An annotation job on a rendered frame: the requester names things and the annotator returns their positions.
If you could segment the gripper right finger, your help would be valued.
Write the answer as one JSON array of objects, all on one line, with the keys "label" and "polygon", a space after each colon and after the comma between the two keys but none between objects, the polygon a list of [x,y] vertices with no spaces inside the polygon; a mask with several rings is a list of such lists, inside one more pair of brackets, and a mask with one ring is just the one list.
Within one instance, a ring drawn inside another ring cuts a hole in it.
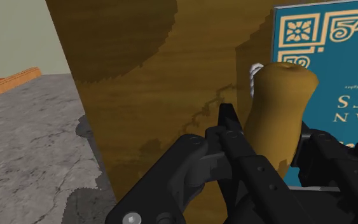
[{"label": "gripper right finger", "polygon": [[291,165],[299,168],[302,186],[336,183],[358,215],[358,158],[351,157],[348,148],[331,134],[303,124]]}]

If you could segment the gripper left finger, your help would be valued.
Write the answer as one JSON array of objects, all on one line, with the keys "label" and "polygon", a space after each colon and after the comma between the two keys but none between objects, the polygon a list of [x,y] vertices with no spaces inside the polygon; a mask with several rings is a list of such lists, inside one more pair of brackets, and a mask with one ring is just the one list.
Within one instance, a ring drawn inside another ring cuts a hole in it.
[{"label": "gripper left finger", "polygon": [[310,224],[310,217],[264,156],[245,139],[232,104],[219,107],[205,136],[181,136],[108,213],[105,224],[186,224],[183,211],[208,181],[223,188],[223,224]]}]

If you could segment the wooden handle with white cord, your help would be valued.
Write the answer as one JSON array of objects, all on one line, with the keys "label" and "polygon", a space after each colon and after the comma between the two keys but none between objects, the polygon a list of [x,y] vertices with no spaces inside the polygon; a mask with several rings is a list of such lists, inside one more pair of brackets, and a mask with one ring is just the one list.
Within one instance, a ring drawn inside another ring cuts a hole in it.
[{"label": "wooden handle with white cord", "polygon": [[268,159],[281,178],[293,161],[303,113],[319,84],[316,74],[288,62],[253,64],[249,71],[252,105],[244,136]]}]

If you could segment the teal book with gold ornaments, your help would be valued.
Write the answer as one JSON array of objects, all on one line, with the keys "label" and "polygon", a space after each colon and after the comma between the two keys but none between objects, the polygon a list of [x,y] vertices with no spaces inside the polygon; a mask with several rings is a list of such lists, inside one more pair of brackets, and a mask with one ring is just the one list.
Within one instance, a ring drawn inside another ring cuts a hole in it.
[{"label": "teal book with gold ornaments", "polygon": [[303,122],[353,148],[358,143],[358,0],[277,6],[272,60],[301,65],[319,84]]}]

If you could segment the orange wooden board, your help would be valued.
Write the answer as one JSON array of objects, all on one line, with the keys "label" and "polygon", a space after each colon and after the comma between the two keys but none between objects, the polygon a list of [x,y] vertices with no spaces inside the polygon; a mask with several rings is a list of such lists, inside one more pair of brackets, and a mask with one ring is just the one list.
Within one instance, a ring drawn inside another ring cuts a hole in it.
[{"label": "orange wooden board", "polygon": [[41,70],[38,67],[31,67],[9,77],[0,78],[0,94],[5,93],[12,88],[18,87],[39,76],[41,76]]}]

